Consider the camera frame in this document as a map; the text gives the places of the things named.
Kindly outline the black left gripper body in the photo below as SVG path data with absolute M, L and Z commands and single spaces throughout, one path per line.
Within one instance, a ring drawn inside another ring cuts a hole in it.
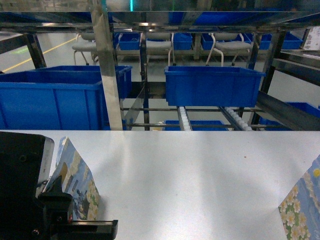
M 40 134 L 0 134 L 0 237 L 3 240 L 113 240 L 118 221 L 74 220 L 59 176 L 45 190 L 55 143 Z

